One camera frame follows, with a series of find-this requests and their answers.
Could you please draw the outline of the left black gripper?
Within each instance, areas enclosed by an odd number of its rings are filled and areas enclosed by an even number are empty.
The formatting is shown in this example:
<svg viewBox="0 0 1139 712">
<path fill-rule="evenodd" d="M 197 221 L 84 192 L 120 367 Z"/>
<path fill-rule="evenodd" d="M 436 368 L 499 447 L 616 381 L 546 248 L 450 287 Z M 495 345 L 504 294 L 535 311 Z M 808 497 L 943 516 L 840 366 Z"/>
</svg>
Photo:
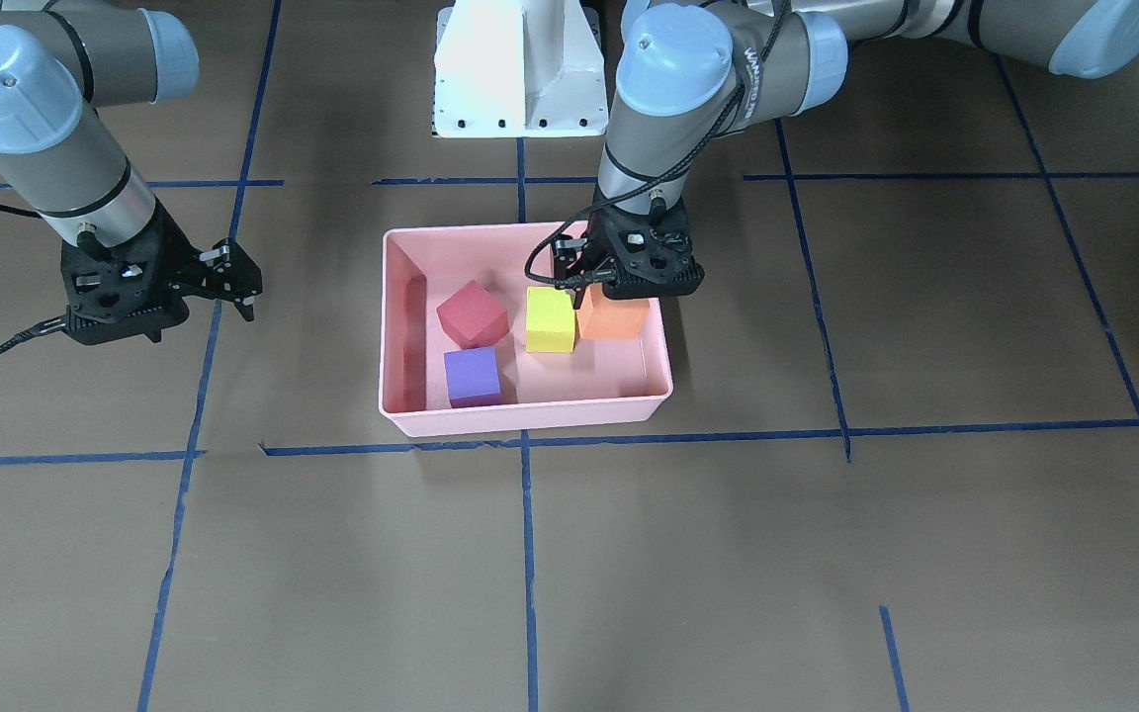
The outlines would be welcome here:
<svg viewBox="0 0 1139 712">
<path fill-rule="evenodd" d="M 623 208 L 598 208 L 589 216 L 584 237 L 557 235 L 551 244 L 554 287 L 583 296 L 577 276 L 603 278 L 611 301 L 690 296 L 705 271 L 693 257 L 693 238 L 685 200 L 652 215 Z"/>
</svg>

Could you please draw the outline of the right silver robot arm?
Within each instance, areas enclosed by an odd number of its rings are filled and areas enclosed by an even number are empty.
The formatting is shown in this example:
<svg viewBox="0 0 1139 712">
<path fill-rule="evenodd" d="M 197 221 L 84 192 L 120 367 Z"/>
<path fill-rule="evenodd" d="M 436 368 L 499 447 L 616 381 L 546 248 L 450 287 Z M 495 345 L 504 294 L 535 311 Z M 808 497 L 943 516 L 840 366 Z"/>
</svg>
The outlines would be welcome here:
<svg viewBox="0 0 1139 712">
<path fill-rule="evenodd" d="M 99 116 L 185 98 L 199 76 L 198 47 L 170 13 L 0 1 L 0 177 L 59 235 L 67 294 L 63 316 L 15 342 L 158 341 L 185 324 L 191 296 L 253 319 L 256 262 L 230 240 L 194 247 Z"/>
</svg>

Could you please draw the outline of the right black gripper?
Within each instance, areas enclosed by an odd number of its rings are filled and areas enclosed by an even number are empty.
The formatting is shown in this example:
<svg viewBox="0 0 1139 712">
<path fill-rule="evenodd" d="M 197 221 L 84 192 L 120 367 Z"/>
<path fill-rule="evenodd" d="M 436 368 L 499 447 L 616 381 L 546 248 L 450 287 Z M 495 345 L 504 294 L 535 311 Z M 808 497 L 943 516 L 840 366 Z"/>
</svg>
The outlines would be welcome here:
<svg viewBox="0 0 1139 712">
<path fill-rule="evenodd" d="M 196 256 L 185 231 L 161 202 L 132 239 L 96 260 L 64 243 L 60 275 L 68 304 L 64 333 L 81 344 L 101 344 L 145 336 L 158 342 L 164 329 L 185 324 L 189 306 L 182 297 L 208 298 L 235 306 L 244 321 L 256 319 L 253 303 L 263 292 L 262 271 L 239 244 L 221 240 Z M 195 257 L 196 284 L 171 281 Z"/>
</svg>

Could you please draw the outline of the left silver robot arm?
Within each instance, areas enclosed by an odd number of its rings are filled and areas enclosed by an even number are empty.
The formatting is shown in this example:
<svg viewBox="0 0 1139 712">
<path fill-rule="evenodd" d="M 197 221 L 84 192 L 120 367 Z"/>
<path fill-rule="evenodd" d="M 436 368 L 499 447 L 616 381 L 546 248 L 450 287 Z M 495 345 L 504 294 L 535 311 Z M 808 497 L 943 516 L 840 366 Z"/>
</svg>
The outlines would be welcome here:
<svg viewBox="0 0 1139 712">
<path fill-rule="evenodd" d="M 857 46 L 940 38 L 1052 75 L 1104 77 L 1139 55 L 1139 1 L 629 1 L 584 231 L 560 226 L 525 275 L 581 303 L 690 296 L 683 189 L 719 136 L 820 107 Z"/>
</svg>

